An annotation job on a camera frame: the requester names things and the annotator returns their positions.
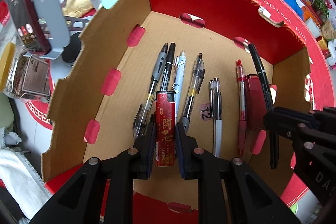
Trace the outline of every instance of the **glass jar with yellow lid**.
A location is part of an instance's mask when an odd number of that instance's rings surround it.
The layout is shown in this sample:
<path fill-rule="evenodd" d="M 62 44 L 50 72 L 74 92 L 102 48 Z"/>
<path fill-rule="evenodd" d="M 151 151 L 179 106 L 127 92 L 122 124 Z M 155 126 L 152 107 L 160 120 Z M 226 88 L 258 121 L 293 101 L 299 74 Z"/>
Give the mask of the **glass jar with yellow lid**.
<path fill-rule="evenodd" d="M 48 103 L 49 64 L 27 54 L 24 45 L 8 43 L 0 58 L 0 92 L 11 98 Z"/>

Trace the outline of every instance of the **light blue pen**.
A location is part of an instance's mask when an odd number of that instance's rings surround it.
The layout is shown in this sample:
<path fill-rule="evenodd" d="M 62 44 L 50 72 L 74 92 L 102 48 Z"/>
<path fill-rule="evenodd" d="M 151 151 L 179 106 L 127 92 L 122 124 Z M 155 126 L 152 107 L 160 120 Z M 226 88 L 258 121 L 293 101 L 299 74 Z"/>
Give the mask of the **light blue pen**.
<path fill-rule="evenodd" d="M 180 103 L 180 97 L 182 92 L 182 84 L 183 84 L 183 77 L 184 77 L 184 69 L 185 69 L 185 51 L 182 50 L 180 57 L 176 57 L 174 66 L 176 68 L 176 74 L 175 74 L 175 83 L 173 87 L 173 91 L 175 91 L 175 119 L 177 120 L 177 112 L 179 111 L 179 103 Z"/>

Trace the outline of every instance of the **greek key pattern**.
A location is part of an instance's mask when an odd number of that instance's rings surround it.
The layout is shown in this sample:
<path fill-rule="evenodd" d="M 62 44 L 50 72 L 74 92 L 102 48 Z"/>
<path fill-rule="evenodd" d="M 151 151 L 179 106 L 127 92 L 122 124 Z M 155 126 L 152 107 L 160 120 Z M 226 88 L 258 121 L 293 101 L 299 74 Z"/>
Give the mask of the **greek key pattern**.
<path fill-rule="evenodd" d="M 41 112 L 40 110 L 38 110 L 31 101 L 27 102 L 26 105 L 28 106 L 28 108 L 30 109 L 31 113 L 38 118 L 39 120 L 50 124 L 50 119 L 47 118 L 47 114 Z"/>

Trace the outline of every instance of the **red pen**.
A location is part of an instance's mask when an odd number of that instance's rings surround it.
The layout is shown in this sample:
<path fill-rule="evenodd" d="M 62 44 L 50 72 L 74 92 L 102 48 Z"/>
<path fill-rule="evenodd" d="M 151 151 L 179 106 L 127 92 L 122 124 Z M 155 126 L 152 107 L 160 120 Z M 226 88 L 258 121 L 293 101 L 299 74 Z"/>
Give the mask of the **red pen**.
<path fill-rule="evenodd" d="M 246 135 L 246 103 L 245 103 L 245 81 L 246 75 L 242 62 L 238 60 L 237 64 L 237 82 L 239 87 L 239 127 L 238 127 L 238 154 L 244 155 L 245 135 Z"/>

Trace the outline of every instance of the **brown cardboard surface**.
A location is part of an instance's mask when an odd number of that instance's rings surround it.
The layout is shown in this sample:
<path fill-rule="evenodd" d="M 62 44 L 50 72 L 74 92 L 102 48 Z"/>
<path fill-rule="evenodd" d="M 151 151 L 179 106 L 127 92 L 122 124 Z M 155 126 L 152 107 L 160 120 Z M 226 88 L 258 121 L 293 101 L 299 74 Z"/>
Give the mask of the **brown cardboard surface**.
<path fill-rule="evenodd" d="M 93 156 L 102 160 L 114 157 L 133 145 L 132 123 L 139 105 L 146 98 L 153 64 L 162 45 L 171 42 L 176 43 L 176 54 L 185 50 L 187 57 L 179 116 L 188 93 L 194 61 L 199 52 L 203 53 L 205 77 L 195 99 L 188 135 L 195 137 L 200 147 L 212 151 L 212 121 L 202 121 L 200 105 L 209 103 L 209 81 L 218 77 L 223 102 L 221 157 L 231 159 L 237 156 L 239 97 L 236 60 L 241 59 L 247 74 L 255 74 L 251 55 L 226 37 L 207 29 L 197 29 L 167 15 L 150 12 L 142 27 L 146 32 L 139 45 L 127 49 L 118 66 L 122 76 L 115 93 L 105 96 L 102 101 L 96 117 L 100 132 L 96 143 L 87 145 L 84 161 Z M 273 66 L 265 60 L 263 64 L 271 82 Z M 135 181 L 134 188 L 155 199 L 197 208 L 197 182 L 181 180 L 177 164 L 173 168 L 159 168 L 154 164 L 151 178 Z"/>
<path fill-rule="evenodd" d="M 50 148 L 42 155 L 44 181 L 83 162 L 85 129 L 98 112 L 105 77 L 118 66 L 130 32 L 142 24 L 150 10 L 149 0 L 119 0 L 114 16 L 100 9 L 90 21 L 94 32 L 82 33 L 80 56 L 70 75 L 57 82 L 52 96 L 48 118 L 54 126 Z"/>
<path fill-rule="evenodd" d="M 136 24 L 144 27 L 146 32 L 139 45 L 129 48 L 126 40 Z M 181 50 L 186 51 L 179 117 L 194 61 L 199 52 L 203 53 L 205 78 L 195 99 L 188 135 L 195 137 L 200 147 L 212 151 L 212 122 L 201 120 L 199 107 L 209 103 L 208 83 L 218 77 L 223 102 L 221 157 L 231 159 L 237 155 L 239 98 L 236 60 L 241 59 L 246 74 L 256 73 L 249 53 L 206 28 L 197 29 L 178 18 L 151 12 L 149 0 L 120 0 L 110 10 L 101 9 L 84 30 L 81 39 L 84 46 L 70 76 L 57 83 L 53 94 L 49 110 L 49 118 L 54 121 L 52 142 L 42 158 L 45 181 L 90 157 L 104 160 L 133 145 L 132 123 L 140 103 L 145 100 L 152 68 L 165 42 L 176 43 L 176 55 Z M 306 49 L 274 67 L 264 59 L 263 64 L 269 82 L 278 88 L 276 105 L 309 110 L 303 92 L 305 76 L 309 72 Z M 121 79 L 113 95 L 103 96 L 100 88 L 112 68 L 120 70 Z M 86 145 L 83 137 L 91 119 L 100 123 L 100 131 L 96 143 Z M 244 157 L 278 194 L 292 175 L 288 159 L 293 153 L 286 140 L 280 140 L 280 145 L 281 175 L 277 170 L 269 170 L 267 140 L 260 155 L 253 156 L 251 161 L 248 153 Z M 197 208 L 197 181 L 182 180 L 177 167 L 177 163 L 171 168 L 158 168 L 154 164 L 151 178 L 135 181 L 135 190 L 164 202 L 178 202 Z"/>

